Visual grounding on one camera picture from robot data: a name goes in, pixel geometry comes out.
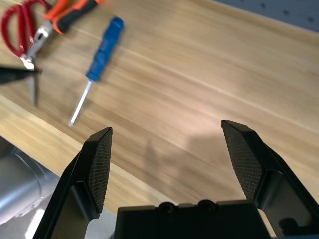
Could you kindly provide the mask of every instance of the blue screwdriver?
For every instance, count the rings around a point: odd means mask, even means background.
[[[81,110],[83,102],[90,90],[92,83],[94,81],[97,82],[100,80],[102,71],[104,67],[108,64],[112,51],[115,48],[116,44],[118,43],[123,29],[124,29],[123,20],[120,19],[119,17],[114,17],[111,20],[110,25],[104,32],[103,39],[100,43],[99,49],[96,51],[91,67],[85,75],[88,78],[88,84],[82,94],[82,97],[80,99],[78,106],[76,107],[72,115],[71,121],[69,123],[70,127],[74,125],[74,122]]]

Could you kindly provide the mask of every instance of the screwdriver shaft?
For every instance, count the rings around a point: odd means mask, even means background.
[[[74,113],[72,115],[71,121],[69,123],[70,127],[72,127],[74,125],[74,122],[75,122],[75,120],[76,120],[76,118],[77,118],[77,116],[78,116],[78,114],[80,112],[80,109],[81,109],[81,107],[83,105],[83,102],[84,102],[86,96],[88,95],[88,92],[90,90],[90,87],[91,87],[92,83],[93,83],[93,81],[88,80],[88,84],[86,85],[86,88],[85,88],[85,90],[84,90],[84,92],[83,92],[83,94],[81,96],[80,102],[79,102],[78,106],[76,107],[76,109],[75,109],[75,111],[74,111]]]

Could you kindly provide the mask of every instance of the pliers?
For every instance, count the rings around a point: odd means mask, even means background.
[[[71,24],[84,14],[93,10],[103,0],[80,0],[69,7],[70,0],[57,0],[54,7],[46,14],[46,22],[36,31],[32,46],[20,58],[28,70],[34,69],[34,60],[37,52],[45,44],[51,33],[64,34]]]

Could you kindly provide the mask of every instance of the red handle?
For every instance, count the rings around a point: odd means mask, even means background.
[[[18,14],[18,26],[19,26],[19,49],[15,48],[12,46],[10,42],[10,37],[8,33],[8,23],[10,18],[14,15]],[[13,5],[11,6],[3,15],[2,21],[1,21],[1,31],[2,31],[2,36],[4,39],[4,42],[8,46],[8,48],[18,57],[20,57],[22,54],[26,52],[27,45],[26,45],[26,39],[24,35],[24,16],[23,16],[23,7],[21,5]]]
[[[36,3],[44,6],[46,13],[51,8],[50,4],[48,4],[45,0],[26,0],[23,3],[23,15],[24,15],[24,19],[26,20],[27,32],[29,34],[29,40],[31,44],[33,43],[33,38],[36,32],[35,20],[31,12],[31,7],[33,4],[36,4]]]

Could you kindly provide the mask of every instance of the blue handle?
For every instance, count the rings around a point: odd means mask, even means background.
[[[112,51],[118,43],[124,29],[124,22],[119,17],[114,17],[103,35],[99,49],[96,51],[90,69],[86,77],[92,81],[98,81],[104,67],[108,64]]]

